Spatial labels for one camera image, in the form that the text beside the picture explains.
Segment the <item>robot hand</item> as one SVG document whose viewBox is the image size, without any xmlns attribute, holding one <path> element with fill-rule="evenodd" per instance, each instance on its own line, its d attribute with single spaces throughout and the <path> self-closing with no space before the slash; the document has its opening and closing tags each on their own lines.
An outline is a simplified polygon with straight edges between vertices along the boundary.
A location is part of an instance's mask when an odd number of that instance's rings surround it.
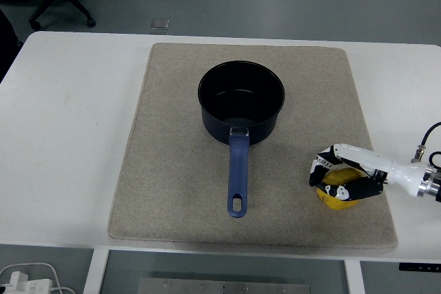
<svg viewBox="0 0 441 294">
<path fill-rule="evenodd" d="M 333 166 L 348 165 L 365 175 L 344 184 L 326 184 Z M 435 170 L 423 162 L 404 164 L 374 151 L 348 144 L 335 144 L 316 155 L 309 185 L 341 201 L 362 200 L 379 195 L 383 185 L 398 185 L 411 196 L 428 194 Z"/>
</svg>

